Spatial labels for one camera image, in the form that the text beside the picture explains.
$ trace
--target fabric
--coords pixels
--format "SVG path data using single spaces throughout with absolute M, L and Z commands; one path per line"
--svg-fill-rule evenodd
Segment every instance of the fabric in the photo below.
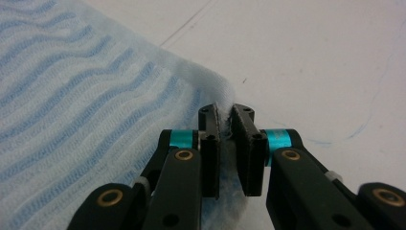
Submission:
M 162 129 L 233 103 L 216 73 L 81 2 L 0 3 L 0 229 L 65 229 L 96 188 L 131 184 Z M 234 228 L 245 199 L 231 158 L 204 229 Z

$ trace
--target white table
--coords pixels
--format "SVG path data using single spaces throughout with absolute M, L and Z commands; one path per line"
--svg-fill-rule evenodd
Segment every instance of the white table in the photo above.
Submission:
M 297 129 L 353 192 L 374 181 L 406 191 L 405 1 L 84 2 L 227 78 L 258 127 Z M 239 229 L 271 226 L 268 176 Z

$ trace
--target towel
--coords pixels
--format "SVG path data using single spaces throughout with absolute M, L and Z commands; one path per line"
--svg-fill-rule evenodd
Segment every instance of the towel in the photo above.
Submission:
M 231 85 L 79 1 L 0 2 L 0 229 L 65 229 L 106 183 L 131 184 L 162 129 L 227 119 Z M 245 207 L 233 157 L 203 229 L 233 229 Z

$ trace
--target blue band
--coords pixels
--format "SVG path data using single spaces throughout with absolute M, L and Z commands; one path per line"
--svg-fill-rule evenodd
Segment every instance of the blue band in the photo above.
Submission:
M 169 145 L 179 149 L 191 149 L 193 147 L 193 130 L 173 130 L 170 133 Z
M 266 166 L 270 167 L 275 150 L 283 147 L 292 147 L 292 142 L 286 129 L 266 129 L 265 132 L 268 136 L 269 145 L 269 159 Z

